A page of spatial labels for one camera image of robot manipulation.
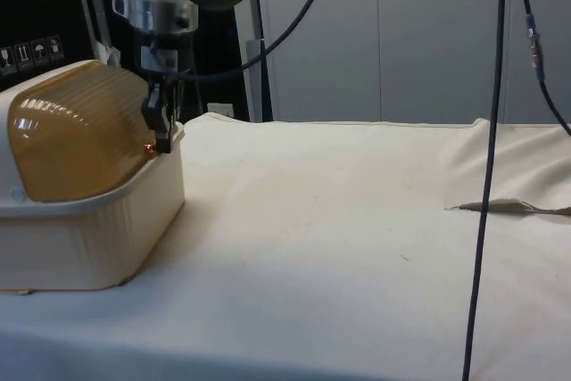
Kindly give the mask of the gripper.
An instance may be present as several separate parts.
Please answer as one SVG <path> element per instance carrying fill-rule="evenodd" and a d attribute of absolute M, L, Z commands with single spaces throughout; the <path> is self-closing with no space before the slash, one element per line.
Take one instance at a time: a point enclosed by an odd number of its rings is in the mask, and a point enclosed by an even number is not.
<path fill-rule="evenodd" d="M 171 74 L 189 72 L 194 67 L 192 32 L 155 35 L 136 33 L 136 68 L 143 73 Z M 148 96 L 141 112 L 147 127 L 154 133 L 158 153 L 171 153 L 172 126 L 178 121 L 182 81 L 167 77 L 149 81 Z"/>

